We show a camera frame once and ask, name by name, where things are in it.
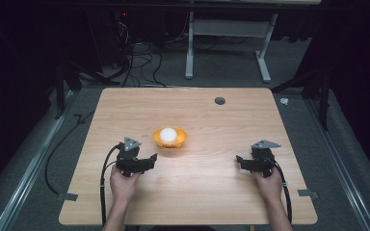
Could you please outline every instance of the metal track on floor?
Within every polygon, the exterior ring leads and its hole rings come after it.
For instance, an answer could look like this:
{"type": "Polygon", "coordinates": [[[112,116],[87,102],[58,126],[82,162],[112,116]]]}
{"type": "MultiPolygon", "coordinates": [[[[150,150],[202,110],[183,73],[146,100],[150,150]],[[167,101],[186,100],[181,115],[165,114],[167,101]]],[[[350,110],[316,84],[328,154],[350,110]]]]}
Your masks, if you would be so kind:
{"type": "Polygon", "coordinates": [[[358,218],[359,224],[363,230],[370,230],[370,213],[365,207],[362,196],[360,195],[357,186],[355,185],[351,175],[348,173],[347,168],[342,162],[340,155],[334,145],[334,142],[328,131],[325,131],[318,119],[318,111],[312,100],[305,100],[305,105],[308,111],[311,113],[321,135],[330,152],[330,158],[332,160],[332,166],[334,167],[338,179],[342,184],[345,194],[347,194],[348,200],[350,201],[354,212],[358,218]]]}
{"type": "Polygon", "coordinates": [[[65,115],[67,115],[67,112],[72,105],[75,96],[76,94],[73,93],[71,90],[68,92],[66,96],[68,103],[66,104],[66,109],[64,113],[60,116],[60,118],[53,121],[52,129],[48,132],[46,139],[40,147],[39,152],[34,156],[31,163],[26,168],[25,173],[20,179],[19,184],[14,190],[10,201],[8,202],[4,212],[0,217],[0,231],[11,230],[17,218],[17,215],[22,209],[23,203],[25,202],[29,194],[29,191],[32,189],[41,168],[44,166],[48,154],[47,150],[54,140],[56,133],[62,126],[63,121],[65,120],[65,115]]]}

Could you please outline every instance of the orange bowl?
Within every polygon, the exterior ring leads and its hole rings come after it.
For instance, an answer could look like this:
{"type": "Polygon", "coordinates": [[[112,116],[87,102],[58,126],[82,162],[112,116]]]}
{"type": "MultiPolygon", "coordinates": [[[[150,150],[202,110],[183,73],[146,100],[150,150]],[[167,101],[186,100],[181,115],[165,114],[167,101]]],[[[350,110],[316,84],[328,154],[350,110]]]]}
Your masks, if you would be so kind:
{"type": "Polygon", "coordinates": [[[184,130],[178,127],[173,127],[172,129],[175,130],[176,135],[177,135],[176,140],[174,142],[163,142],[161,141],[160,133],[161,133],[161,130],[163,130],[164,128],[166,127],[158,128],[157,130],[155,130],[154,134],[152,135],[155,142],[160,147],[180,147],[182,146],[182,144],[186,141],[188,137],[188,135],[186,134],[184,130]]]}

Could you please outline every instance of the white egg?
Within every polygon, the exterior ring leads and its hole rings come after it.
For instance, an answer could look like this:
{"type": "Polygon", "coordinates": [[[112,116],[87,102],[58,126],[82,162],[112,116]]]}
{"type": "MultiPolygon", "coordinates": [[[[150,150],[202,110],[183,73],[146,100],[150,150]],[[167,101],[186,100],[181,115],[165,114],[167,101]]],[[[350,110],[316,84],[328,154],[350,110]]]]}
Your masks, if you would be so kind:
{"type": "Polygon", "coordinates": [[[173,128],[164,128],[160,132],[160,139],[162,142],[174,142],[177,138],[178,134],[173,128]]]}

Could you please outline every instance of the forearm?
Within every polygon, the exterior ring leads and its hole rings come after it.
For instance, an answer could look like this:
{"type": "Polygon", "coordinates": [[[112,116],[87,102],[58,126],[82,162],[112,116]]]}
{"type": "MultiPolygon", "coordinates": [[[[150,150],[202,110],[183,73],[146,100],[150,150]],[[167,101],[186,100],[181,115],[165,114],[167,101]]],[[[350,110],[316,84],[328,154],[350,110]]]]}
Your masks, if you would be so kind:
{"type": "Polygon", "coordinates": [[[290,221],[284,211],[281,200],[267,201],[267,212],[272,231],[290,231],[293,230],[290,221]]]}
{"type": "Polygon", "coordinates": [[[123,231],[125,214],[128,210],[129,201],[115,201],[110,210],[103,231],[123,231]]]}

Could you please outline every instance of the white desk frame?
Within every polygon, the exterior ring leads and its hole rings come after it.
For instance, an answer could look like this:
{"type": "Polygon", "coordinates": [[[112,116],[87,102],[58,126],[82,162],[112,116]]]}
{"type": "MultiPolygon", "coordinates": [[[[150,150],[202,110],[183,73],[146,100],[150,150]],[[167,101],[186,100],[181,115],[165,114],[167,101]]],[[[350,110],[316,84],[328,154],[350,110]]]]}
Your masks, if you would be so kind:
{"type": "Polygon", "coordinates": [[[264,55],[269,46],[270,37],[276,25],[278,15],[272,14],[270,21],[231,21],[216,19],[194,19],[194,12],[189,12],[188,52],[186,58],[185,78],[194,77],[194,35],[202,36],[232,36],[263,38],[261,50],[255,51],[255,57],[260,68],[263,82],[270,83],[264,55]]]}

